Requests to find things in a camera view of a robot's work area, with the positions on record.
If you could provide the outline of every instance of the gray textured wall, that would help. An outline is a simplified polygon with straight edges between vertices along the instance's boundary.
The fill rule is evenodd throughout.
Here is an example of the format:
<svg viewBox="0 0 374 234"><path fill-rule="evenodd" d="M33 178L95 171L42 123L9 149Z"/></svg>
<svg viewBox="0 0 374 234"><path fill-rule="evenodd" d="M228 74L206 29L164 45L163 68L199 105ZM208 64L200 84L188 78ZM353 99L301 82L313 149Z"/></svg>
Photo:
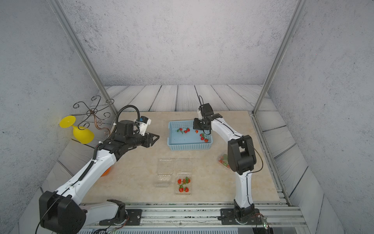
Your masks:
<svg viewBox="0 0 374 234"><path fill-rule="evenodd" d="M98 90L47 1L0 5L0 233L8 233L72 136L60 119Z"/></svg>
<svg viewBox="0 0 374 234"><path fill-rule="evenodd" d="M269 94L348 233L374 229L374 1L309 1Z"/></svg>
<svg viewBox="0 0 374 234"><path fill-rule="evenodd" d="M262 84L297 0L60 0L105 85Z"/></svg>

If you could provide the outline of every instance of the metal track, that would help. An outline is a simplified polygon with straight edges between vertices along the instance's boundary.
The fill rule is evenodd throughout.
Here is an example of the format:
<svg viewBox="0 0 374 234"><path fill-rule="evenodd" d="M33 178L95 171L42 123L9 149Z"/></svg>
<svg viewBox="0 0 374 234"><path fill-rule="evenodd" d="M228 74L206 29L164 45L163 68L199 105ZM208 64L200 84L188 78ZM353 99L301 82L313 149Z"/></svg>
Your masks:
<svg viewBox="0 0 374 234"><path fill-rule="evenodd" d="M270 227L307 227L299 207L290 207L281 190L280 202L255 202L255 207L267 218ZM140 226L123 228L214 228L242 227L239 224L225 225L217 219L222 208L232 208L233 203L132 203L128 209L142 209ZM86 226L84 230L102 228L98 224Z"/></svg>
<svg viewBox="0 0 374 234"><path fill-rule="evenodd" d="M261 126L260 126L260 124L259 124L255 115L253 115L252 113L249 113L249 116L251 117L253 126L255 127L255 131L257 132L257 135L259 137L260 145L262 147L262 150L263 150L263 152L265 152L266 161L268 163L269 170L272 173L272 178L274 180L274 184L275 184L277 189L282 191L282 193L284 195L283 198L286 200L286 203L291 206L292 204L291 204L291 201L289 199L289 195L287 193L285 185L283 184L283 181L282 181L282 178L281 178L280 173L278 171L278 168L275 164L274 157L269 150L269 146L267 145L267 142L266 142L265 137L263 135L263 131L261 129Z"/></svg>

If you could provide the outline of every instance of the backdrop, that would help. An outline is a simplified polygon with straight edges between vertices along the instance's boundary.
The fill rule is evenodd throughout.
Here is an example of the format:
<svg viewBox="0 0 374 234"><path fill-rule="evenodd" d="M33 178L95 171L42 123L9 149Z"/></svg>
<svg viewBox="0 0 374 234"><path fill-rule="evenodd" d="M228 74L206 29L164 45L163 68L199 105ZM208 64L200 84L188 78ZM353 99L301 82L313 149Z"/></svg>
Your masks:
<svg viewBox="0 0 374 234"><path fill-rule="evenodd" d="M61 0L104 85L262 84L297 0Z"/></svg>

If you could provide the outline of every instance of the metal frame pole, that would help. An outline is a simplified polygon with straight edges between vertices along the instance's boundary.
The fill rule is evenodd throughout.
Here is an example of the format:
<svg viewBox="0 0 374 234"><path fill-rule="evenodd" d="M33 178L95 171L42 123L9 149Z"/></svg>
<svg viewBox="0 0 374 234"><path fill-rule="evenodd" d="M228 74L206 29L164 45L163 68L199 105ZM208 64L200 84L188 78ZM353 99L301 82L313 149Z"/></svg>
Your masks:
<svg viewBox="0 0 374 234"><path fill-rule="evenodd" d="M86 66L88 72L91 75L91 78L95 82L96 86L99 88L101 94L105 98L105 100L109 100L110 96L107 93L107 90L105 89L104 85L102 84L99 76L97 75L94 67L92 66L92 63L90 59L88 58L87 54L85 53L83 46L80 44L77 35L75 34L73 28L71 27L68 19L66 18L66 15L64 11L62 10L62 7L58 0L47 0L50 7L52 8L53 12L55 13L58 21L60 22L62 28L66 32L66 35L69 37L71 42L73 43L75 50L77 51L80 59L82 60L83 64ZM114 105L111 105L110 108L114 112L114 114L117 114L117 109Z"/></svg>
<svg viewBox="0 0 374 234"><path fill-rule="evenodd" d="M279 67L280 62L282 61L282 58L287 50L287 46L289 42L291 41L292 36L294 35L295 29L297 27L297 24L299 23L299 20L305 10L305 6L308 0L299 0L297 3L296 9L294 11L294 14L291 18L291 21L288 25L288 28L286 30L286 33L284 34L282 43L279 47L278 53L274 59L273 65L270 68L269 74L267 75L267 78L264 82L264 85L262 87L260 96L258 97L258 100L256 102L255 108L253 110L253 115L256 115L258 110L260 109L262 100L264 99L267 91L269 90L270 84L272 83L275 73Z"/></svg>

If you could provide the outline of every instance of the clear plastic container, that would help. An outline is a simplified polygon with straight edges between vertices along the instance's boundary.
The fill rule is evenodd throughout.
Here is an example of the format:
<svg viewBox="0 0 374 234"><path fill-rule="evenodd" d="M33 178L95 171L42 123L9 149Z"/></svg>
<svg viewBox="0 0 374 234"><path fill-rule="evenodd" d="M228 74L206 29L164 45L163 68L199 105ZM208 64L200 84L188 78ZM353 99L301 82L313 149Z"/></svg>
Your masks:
<svg viewBox="0 0 374 234"><path fill-rule="evenodd" d="M175 160L175 194L192 193L192 161L190 159Z"/></svg>
<svg viewBox="0 0 374 234"><path fill-rule="evenodd" d="M156 187L168 187L172 183L172 175L174 172L173 158L159 158L157 160L157 181Z"/></svg>
<svg viewBox="0 0 374 234"><path fill-rule="evenodd" d="M218 156L217 161L225 168L230 169L229 162L227 161L226 153L221 153L221 155Z"/></svg>

